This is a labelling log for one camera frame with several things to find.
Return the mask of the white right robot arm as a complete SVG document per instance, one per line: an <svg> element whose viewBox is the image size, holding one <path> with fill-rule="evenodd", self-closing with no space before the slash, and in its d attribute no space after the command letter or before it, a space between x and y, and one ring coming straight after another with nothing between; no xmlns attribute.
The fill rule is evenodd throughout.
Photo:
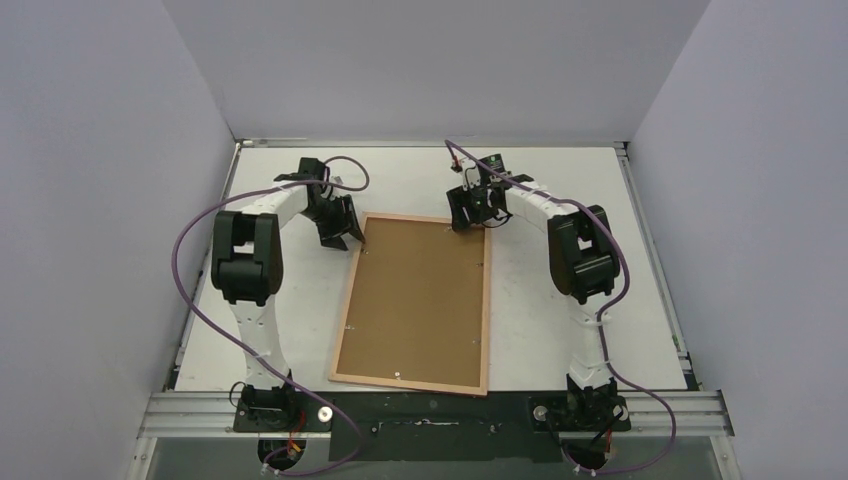
<svg viewBox="0 0 848 480"><path fill-rule="evenodd" d="M454 155L451 169L461 178L446 194L452 229L524 219L545 234L552 283L570 300L567 394L537 407L538 421L560 431L628 430L629 412L603 350L603 322L590 304L594 296L612 295L620 273L619 257L604 232L609 226L604 209L582 211L556 200L532 177L509 172L499 154L479 161Z"/></svg>

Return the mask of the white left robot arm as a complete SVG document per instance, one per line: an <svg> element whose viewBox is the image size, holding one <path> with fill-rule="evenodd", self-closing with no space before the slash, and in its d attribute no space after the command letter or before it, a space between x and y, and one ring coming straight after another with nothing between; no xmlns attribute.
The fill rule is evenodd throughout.
<svg viewBox="0 0 848 480"><path fill-rule="evenodd" d="M236 319L246 361L237 414L270 430L287 430L304 416L276 319L284 276L281 229L303 216L325 248L345 251L346 236L365 239L351 194L330 164L303 157L294 172L275 178L269 192L246 207L218 212L213 222L212 284Z"/></svg>

